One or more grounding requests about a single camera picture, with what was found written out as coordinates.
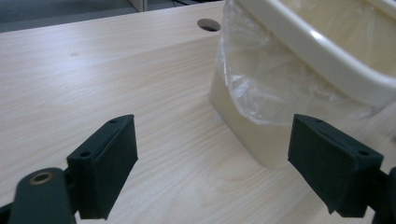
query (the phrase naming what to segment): table hole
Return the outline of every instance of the table hole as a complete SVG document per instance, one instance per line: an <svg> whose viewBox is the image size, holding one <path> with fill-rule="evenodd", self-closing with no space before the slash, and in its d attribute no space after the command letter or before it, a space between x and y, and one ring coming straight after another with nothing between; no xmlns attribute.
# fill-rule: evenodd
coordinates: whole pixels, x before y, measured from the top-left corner
<svg viewBox="0 0 396 224"><path fill-rule="evenodd" d="M209 32L216 32L221 29L221 25L217 21L210 19L200 19L197 24L201 29Z"/></svg>

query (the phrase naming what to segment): screw hole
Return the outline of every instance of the screw hole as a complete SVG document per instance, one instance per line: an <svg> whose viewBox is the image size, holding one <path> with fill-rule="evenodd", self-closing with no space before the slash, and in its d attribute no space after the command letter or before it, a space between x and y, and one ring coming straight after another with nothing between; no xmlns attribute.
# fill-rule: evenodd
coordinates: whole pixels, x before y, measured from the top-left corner
<svg viewBox="0 0 396 224"><path fill-rule="evenodd" d="M368 156L368 155L370 155L368 152L363 151L363 150L359 151L359 154L361 154L362 156Z"/></svg>
<svg viewBox="0 0 396 224"><path fill-rule="evenodd" d="M82 158L86 158L86 157L91 156L91 152L82 152L81 154L79 154L79 156Z"/></svg>
<svg viewBox="0 0 396 224"><path fill-rule="evenodd" d="M38 175L33 176L30 180L29 183L31 185L40 185L48 182L51 180L53 177L53 174L50 172L44 172Z"/></svg>
<svg viewBox="0 0 396 224"><path fill-rule="evenodd" d="M199 27L201 27L201 29L209 31L209 32L216 32L221 29L221 25L217 21L210 20L210 19L198 20L197 24Z"/></svg>

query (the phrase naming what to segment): beige bin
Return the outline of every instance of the beige bin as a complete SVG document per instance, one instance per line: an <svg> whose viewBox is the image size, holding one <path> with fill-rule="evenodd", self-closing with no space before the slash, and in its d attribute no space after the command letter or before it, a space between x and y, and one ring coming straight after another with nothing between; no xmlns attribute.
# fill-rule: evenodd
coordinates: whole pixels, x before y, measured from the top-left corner
<svg viewBox="0 0 396 224"><path fill-rule="evenodd" d="M227 1L211 103L258 162L286 166L293 114L343 129L395 101L395 8L388 1Z"/></svg>

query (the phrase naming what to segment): clear plastic bag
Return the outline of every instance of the clear plastic bag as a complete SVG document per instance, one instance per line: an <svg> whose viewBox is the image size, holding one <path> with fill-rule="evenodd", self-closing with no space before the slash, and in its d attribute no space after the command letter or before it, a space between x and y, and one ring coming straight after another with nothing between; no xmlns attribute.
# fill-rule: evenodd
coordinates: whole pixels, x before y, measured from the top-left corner
<svg viewBox="0 0 396 224"><path fill-rule="evenodd" d="M381 109L338 91L235 0L224 7L217 65L239 113L256 124L291 125L294 114L365 119Z"/></svg>

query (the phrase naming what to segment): light wood tabletop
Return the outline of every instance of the light wood tabletop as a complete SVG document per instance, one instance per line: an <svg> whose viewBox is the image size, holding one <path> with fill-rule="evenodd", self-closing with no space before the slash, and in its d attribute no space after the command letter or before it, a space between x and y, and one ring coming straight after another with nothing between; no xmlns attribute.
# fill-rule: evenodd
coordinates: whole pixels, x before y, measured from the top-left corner
<svg viewBox="0 0 396 224"><path fill-rule="evenodd" d="M107 221L371 223L329 215L291 166L260 166L208 101L223 2L0 34L0 205L106 121L135 115L139 161ZM396 164L395 106L351 130Z"/></svg>

